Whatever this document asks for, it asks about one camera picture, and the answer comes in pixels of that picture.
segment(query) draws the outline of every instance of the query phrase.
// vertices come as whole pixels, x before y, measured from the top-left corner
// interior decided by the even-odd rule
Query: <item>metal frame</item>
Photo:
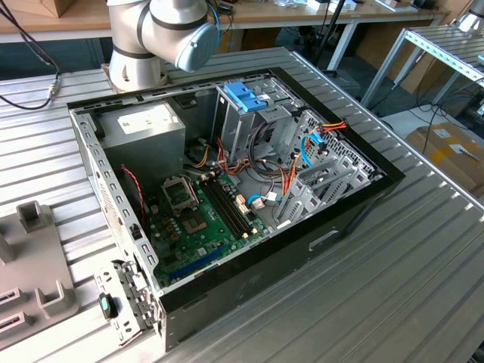
[[[433,28],[426,26],[403,29],[383,61],[373,82],[368,87],[365,96],[362,98],[361,104],[363,106],[370,104],[378,87],[380,87],[381,82],[388,73],[388,69],[395,62],[406,41],[415,44],[417,48],[413,51],[400,74],[397,76],[395,80],[396,84],[406,76],[407,72],[420,56],[420,53],[424,51],[456,71],[436,96],[434,102],[440,101],[460,74],[484,86],[484,66],[476,59],[477,55],[484,53],[484,41],[482,37],[472,37],[464,34],[455,26],[435,26]]]
[[[484,335],[484,208],[297,54],[220,54],[195,74],[283,67],[407,177],[350,238],[163,358],[153,332],[124,349],[95,301],[92,275],[121,255],[82,171],[66,101],[110,95],[100,70],[64,75],[51,108],[0,106],[0,213],[35,197],[51,205],[76,295],[74,317],[0,352],[0,361],[466,361]],[[23,104],[51,77],[5,81]]]

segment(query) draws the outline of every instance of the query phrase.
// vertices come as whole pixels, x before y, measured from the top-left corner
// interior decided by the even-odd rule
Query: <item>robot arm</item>
[[[484,29],[484,0],[476,0],[459,20],[459,29],[472,36],[481,36]]]
[[[113,32],[111,82],[134,91],[162,85],[160,59],[193,72],[215,52],[218,30],[205,0],[107,0]]]

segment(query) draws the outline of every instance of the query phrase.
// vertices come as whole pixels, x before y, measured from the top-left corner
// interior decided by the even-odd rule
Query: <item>metal rack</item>
[[[174,82],[282,67],[406,178],[355,233],[168,356],[151,331],[126,348],[104,320],[92,275],[120,258],[85,177],[65,103],[111,94],[100,70],[67,74],[48,110],[0,104],[0,213],[51,206],[79,313],[0,352],[0,361],[466,361],[484,335],[484,209],[307,60],[283,48],[220,54]],[[50,77],[0,94],[44,97]]]
[[[420,56],[420,53],[426,52],[456,71],[436,96],[434,103],[444,96],[459,75],[484,86],[484,66],[477,61],[477,56],[484,54],[484,34],[471,36],[461,32],[455,26],[422,26],[402,30],[373,82],[368,87],[361,104],[364,106],[370,104],[383,78],[388,73],[388,69],[399,56],[399,52],[406,41],[415,44],[417,48],[403,66],[402,71],[395,80],[396,84],[406,76],[417,57]]]

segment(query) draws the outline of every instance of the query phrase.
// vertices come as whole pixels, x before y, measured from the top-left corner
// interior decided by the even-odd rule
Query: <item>blue drive bracket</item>
[[[244,112],[262,110],[267,107],[267,104],[259,100],[253,90],[247,88],[242,82],[228,83],[224,90]]]

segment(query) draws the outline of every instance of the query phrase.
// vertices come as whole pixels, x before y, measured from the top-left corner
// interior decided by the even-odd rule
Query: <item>red cable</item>
[[[129,176],[131,176],[131,178],[133,179],[133,182],[136,185],[136,189],[138,189],[139,199],[141,201],[141,223],[144,224],[144,199],[143,199],[143,192],[141,191],[141,186],[138,182],[138,179],[128,168],[126,168],[125,166],[121,166],[121,170],[124,170],[129,174]]]

